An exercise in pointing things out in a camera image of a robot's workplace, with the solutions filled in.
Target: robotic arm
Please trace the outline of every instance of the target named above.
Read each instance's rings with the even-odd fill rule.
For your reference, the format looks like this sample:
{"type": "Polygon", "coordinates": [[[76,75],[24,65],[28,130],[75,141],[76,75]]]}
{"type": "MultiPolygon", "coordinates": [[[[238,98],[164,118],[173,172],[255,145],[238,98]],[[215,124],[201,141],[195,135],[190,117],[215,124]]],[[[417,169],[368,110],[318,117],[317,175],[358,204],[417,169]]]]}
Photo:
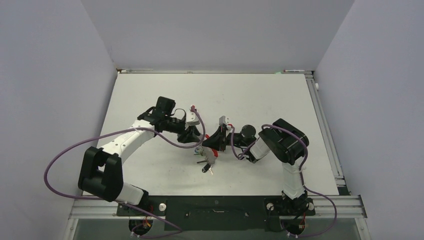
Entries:
{"type": "MultiPolygon", "coordinates": [[[[182,119],[172,117],[175,101],[160,96],[156,106],[138,116],[131,128],[145,128],[176,133],[179,143],[198,143],[200,132],[196,125],[200,123],[194,112],[184,110],[182,119]]],[[[79,174],[78,188],[108,202],[127,202],[143,206],[149,193],[141,188],[124,182],[122,164],[142,144],[154,138],[156,134],[148,130],[124,133],[100,148],[90,147],[85,151],[79,174]]]]}
{"type": "MultiPolygon", "coordinates": [[[[308,137],[299,129],[295,128],[290,123],[283,119],[275,121],[273,126],[290,131],[299,137],[306,146],[309,145],[308,137]]],[[[245,125],[241,128],[239,133],[228,133],[227,130],[233,128],[229,124],[229,119],[222,116],[219,119],[218,130],[208,139],[202,142],[202,146],[215,149],[217,151],[225,151],[226,146],[233,146],[238,148],[248,148],[244,153],[245,157],[251,162],[256,163],[265,157],[270,151],[282,162],[283,168],[283,183],[282,193],[288,197],[292,204],[295,205],[294,209],[305,208],[305,199],[307,198],[307,191],[302,184],[301,175],[299,171],[300,163],[296,161],[304,156],[304,148],[291,135],[280,131],[276,128],[263,128],[259,132],[259,137],[256,138],[256,130],[252,125],[245,125]]]]}

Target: screw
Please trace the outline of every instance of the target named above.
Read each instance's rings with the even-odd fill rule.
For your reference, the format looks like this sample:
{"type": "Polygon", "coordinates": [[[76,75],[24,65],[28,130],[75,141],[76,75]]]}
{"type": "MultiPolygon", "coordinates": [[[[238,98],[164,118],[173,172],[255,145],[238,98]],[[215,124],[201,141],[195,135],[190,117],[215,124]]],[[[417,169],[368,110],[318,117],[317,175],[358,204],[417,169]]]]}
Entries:
{"type": "Polygon", "coordinates": [[[167,209],[167,205],[165,203],[159,204],[159,211],[163,212],[165,209],[167,209]]]}
{"type": "Polygon", "coordinates": [[[272,202],[269,202],[267,205],[266,205],[266,209],[268,209],[268,210],[274,210],[274,204],[272,203],[272,202]]]}
{"type": "Polygon", "coordinates": [[[311,211],[314,210],[314,208],[315,208],[315,206],[312,202],[310,202],[309,205],[307,206],[307,209],[311,210],[311,211]]]}

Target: glass panel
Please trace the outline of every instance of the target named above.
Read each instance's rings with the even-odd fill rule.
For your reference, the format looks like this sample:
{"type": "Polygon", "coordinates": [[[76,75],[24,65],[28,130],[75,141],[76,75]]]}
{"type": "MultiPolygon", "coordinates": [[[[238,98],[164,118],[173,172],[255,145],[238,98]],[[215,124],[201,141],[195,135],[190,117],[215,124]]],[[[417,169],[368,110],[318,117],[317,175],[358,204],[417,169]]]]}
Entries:
{"type": "MultiPolygon", "coordinates": [[[[306,219],[303,234],[312,234],[325,229],[332,219],[306,219]]],[[[164,223],[155,221],[152,229],[145,236],[163,234],[164,223]]],[[[269,232],[263,229],[245,231],[185,231],[166,237],[167,240],[281,240],[286,238],[285,232],[269,232]]],[[[80,219],[75,230],[74,240],[134,240],[130,237],[128,219],[80,219]]],[[[312,238],[314,240],[343,239],[360,240],[354,218],[340,218],[328,232],[312,238]]]]}

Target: metal frame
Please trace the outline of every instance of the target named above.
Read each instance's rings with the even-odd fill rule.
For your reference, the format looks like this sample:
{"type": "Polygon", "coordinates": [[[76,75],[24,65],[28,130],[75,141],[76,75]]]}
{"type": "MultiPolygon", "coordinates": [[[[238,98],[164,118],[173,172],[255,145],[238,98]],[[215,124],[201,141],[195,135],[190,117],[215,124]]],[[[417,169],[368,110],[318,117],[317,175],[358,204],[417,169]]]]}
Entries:
{"type": "MultiPolygon", "coordinates": [[[[274,72],[249,72],[249,71],[207,71],[207,70],[173,70],[160,71],[153,69],[122,69],[120,74],[274,74],[274,72]]],[[[330,128],[327,119],[323,112],[318,90],[311,71],[305,72],[282,72],[281,74],[304,74],[309,93],[315,109],[316,117],[324,139],[325,148],[330,160],[331,169],[337,186],[346,186],[342,167],[337,156],[336,148],[333,142],[330,128]]],[[[310,218],[328,219],[334,217],[334,209],[331,203],[320,196],[310,196],[315,205],[315,216],[310,218]]],[[[329,196],[337,206],[338,218],[354,218],[361,240],[370,240],[371,235],[367,227],[365,219],[367,214],[360,196],[329,196]]],[[[72,240],[74,238],[75,229],[78,224],[78,219],[141,219],[144,216],[124,217],[116,216],[118,203],[106,202],[102,200],[75,200],[69,215],[69,220],[66,226],[64,240],[72,240]]]]}
{"type": "MultiPolygon", "coordinates": [[[[332,219],[334,218],[333,205],[320,196],[310,196],[315,206],[315,216],[308,218],[332,219]]],[[[337,206],[338,218],[366,218],[364,206],[360,196],[331,196],[337,206]]],[[[144,219],[145,216],[117,216],[118,203],[97,200],[75,200],[69,219],[144,219]]]]}
{"type": "Polygon", "coordinates": [[[307,87],[309,88],[313,107],[315,108],[316,118],[318,119],[319,128],[321,129],[322,138],[324,139],[325,148],[327,149],[327,154],[328,158],[330,159],[331,169],[333,171],[334,177],[344,178],[339,157],[337,156],[336,147],[334,146],[330,128],[324,115],[323,106],[321,105],[320,97],[318,96],[318,90],[312,75],[306,77],[306,83],[307,87]]]}

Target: black knob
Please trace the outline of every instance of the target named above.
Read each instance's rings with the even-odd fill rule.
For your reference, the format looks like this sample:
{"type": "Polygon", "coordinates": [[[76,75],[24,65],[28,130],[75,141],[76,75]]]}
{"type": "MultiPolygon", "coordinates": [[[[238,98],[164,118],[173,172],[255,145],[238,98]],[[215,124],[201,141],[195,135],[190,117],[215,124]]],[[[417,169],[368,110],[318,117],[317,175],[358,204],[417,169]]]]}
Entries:
{"type": "Polygon", "coordinates": [[[252,125],[244,125],[241,128],[240,133],[244,138],[249,139],[249,138],[253,138],[256,135],[256,129],[252,125]]]}

